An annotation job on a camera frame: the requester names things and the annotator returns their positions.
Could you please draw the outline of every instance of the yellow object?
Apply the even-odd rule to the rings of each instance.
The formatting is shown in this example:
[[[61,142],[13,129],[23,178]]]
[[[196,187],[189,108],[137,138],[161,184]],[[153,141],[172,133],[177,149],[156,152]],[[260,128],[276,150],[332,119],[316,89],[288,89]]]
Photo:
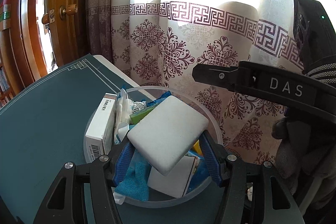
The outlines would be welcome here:
[[[203,156],[203,154],[202,154],[202,150],[201,150],[201,148],[200,148],[200,142],[199,142],[199,141],[197,141],[197,142],[194,144],[194,146],[193,146],[193,150],[194,150],[197,154]]]

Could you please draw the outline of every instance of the blue gripper pad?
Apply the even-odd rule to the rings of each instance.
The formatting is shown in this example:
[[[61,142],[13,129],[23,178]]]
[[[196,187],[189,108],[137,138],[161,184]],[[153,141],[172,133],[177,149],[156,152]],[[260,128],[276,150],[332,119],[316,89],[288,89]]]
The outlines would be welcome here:
[[[124,180],[127,169],[133,157],[134,151],[135,147],[128,141],[128,143],[121,151],[117,162],[115,163],[115,175],[113,177],[114,185],[117,186],[120,182]]]
[[[213,152],[204,132],[199,137],[199,146],[202,150],[205,164],[208,168],[212,180],[217,184],[217,186],[220,186],[223,181],[221,177],[221,165],[218,162],[215,153]]]

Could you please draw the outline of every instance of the wooden door knob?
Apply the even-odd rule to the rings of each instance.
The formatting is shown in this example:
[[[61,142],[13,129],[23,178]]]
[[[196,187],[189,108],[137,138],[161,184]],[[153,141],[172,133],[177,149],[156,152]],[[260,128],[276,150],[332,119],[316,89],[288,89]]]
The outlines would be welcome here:
[[[48,14],[45,14],[45,15],[42,17],[42,24],[43,24],[43,25],[49,24],[49,13],[48,13]]]
[[[65,18],[68,16],[73,16],[75,13],[78,12],[78,6],[77,4],[71,4],[68,5],[68,7],[65,8],[64,5],[62,5],[59,8],[59,17],[61,18],[61,20],[65,20]]]

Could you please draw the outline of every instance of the wooden door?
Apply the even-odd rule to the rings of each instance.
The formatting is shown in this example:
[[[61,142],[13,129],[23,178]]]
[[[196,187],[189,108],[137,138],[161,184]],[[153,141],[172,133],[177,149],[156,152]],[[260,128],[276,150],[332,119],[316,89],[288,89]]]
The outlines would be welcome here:
[[[57,66],[70,63],[89,52],[86,36],[85,0],[48,0],[51,43]]]

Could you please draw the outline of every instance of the melamine sponge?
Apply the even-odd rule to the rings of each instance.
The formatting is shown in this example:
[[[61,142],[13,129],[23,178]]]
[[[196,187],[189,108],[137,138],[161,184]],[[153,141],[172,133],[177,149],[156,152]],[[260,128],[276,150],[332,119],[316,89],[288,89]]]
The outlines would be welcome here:
[[[166,176],[195,144],[209,120],[169,96],[144,117],[127,137],[148,162]]]

